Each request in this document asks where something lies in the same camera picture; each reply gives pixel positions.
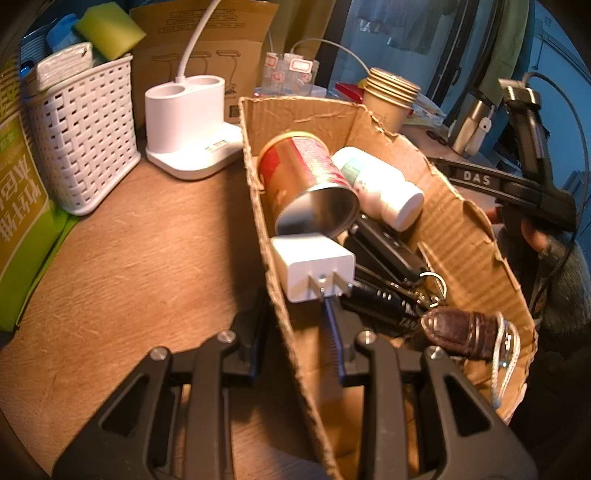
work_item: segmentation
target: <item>green plastic package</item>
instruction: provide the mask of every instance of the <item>green plastic package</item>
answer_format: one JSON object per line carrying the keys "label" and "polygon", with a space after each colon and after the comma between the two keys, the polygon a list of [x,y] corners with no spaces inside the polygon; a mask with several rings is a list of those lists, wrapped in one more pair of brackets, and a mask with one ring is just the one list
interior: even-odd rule
{"label": "green plastic package", "polygon": [[0,74],[0,330],[12,332],[76,223],[50,200],[22,117],[18,62]]}

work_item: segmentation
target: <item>yellow sponge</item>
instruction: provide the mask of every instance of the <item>yellow sponge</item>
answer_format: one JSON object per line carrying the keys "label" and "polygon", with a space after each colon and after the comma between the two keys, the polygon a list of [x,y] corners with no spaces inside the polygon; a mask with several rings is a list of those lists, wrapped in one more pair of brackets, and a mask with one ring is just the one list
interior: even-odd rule
{"label": "yellow sponge", "polygon": [[74,28],[107,60],[122,57],[146,36],[115,2],[89,7]]}

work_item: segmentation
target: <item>screw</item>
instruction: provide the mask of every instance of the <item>screw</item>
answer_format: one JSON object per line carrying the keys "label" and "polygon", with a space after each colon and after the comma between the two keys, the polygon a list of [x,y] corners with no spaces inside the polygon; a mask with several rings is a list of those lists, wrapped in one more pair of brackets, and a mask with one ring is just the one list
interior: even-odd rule
{"label": "screw", "polygon": [[168,357],[168,350],[163,346],[157,346],[150,351],[150,358],[155,362],[161,362]]}
{"label": "screw", "polygon": [[231,330],[222,330],[217,334],[217,341],[222,343],[232,343],[236,340],[236,334]]}
{"label": "screw", "polygon": [[431,345],[427,347],[427,356],[431,360],[441,360],[444,357],[444,355],[445,352],[443,351],[443,348],[441,348],[440,346]]}
{"label": "screw", "polygon": [[371,330],[364,330],[363,332],[359,332],[357,335],[357,340],[359,340],[360,343],[364,343],[366,345],[374,343],[376,338],[377,335]]}

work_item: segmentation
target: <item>white bottle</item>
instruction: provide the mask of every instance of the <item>white bottle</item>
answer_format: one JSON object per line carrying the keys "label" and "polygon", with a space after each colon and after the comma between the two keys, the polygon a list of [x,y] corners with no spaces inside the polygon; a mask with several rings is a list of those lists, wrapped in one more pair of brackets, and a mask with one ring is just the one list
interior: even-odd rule
{"label": "white bottle", "polygon": [[406,181],[399,169],[355,147],[341,148],[332,160],[371,218],[404,232],[420,215],[423,192]]}

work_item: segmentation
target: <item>black cable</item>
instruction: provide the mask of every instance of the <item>black cable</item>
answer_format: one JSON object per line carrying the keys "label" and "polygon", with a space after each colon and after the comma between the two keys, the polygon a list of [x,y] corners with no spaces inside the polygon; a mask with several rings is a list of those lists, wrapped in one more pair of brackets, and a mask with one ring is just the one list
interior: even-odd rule
{"label": "black cable", "polygon": [[577,122],[577,127],[579,129],[579,134],[581,136],[581,143],[583,144],[583,156],[584,156],[584,160],[585,160],[585,174],[584,174],[584,180],[583,180],[583,191],[584,191],[583,203],[581,204],[581,208],[577,214],[574,233],[573,233],[572,237],[570,238],[570,242],[568,244],[567,251],[566,251],[566,254],[564,255],[564,258],[562,259],[562,262],[560,262],[558,265],[556,265],[556,267],[554,267],[552,272],[550,272],[550,275],[548,275],[548,278],[546,279],[544,284],[538,290],[538,293],[535,295],[535,298],[534,298],[533,302],[531,303],[531,313],[533,314],[535,312],[536,305],[540,301],[541,296],[543,295],[543,293],[546,290],[548,290],[550,288],[550,284],[552,283],[554,278],[560,272],[562,272],[562,269],[564,268],[564,266],[566,265],[566,262],[569,260],[571,254],[574,251],[574,248],[576,245],[576,239],[579,234],[579,229],[581,226],[581,221],[583,219],[583,212],[585,210],[585,207],[587,206],[587,201],[588,201],[587,197],[589,196],[589,151],[587,150],[587,141],[585,140],[585,133],[583,130],[583,125],[582,125],[581,120],[577,114],[576,109],[574,108],[573,102],[570,101],[569,97],[567,97],[567,95],[562,91],[562,89],[558,85],[556,85],[552,80],[550,80],[546,75],[544,75],[542,73],[538,73],[538,72],[526,73],[523,76],[523,80],[522,80],[524,85],[527,86],[528,82],[530,81],[530,79],[532,77],[537,77],[537,78],[545,81],[549,85],[551,85],[568,104],[570,110],[572,111],[572,113],[574,115],[574,120]]}

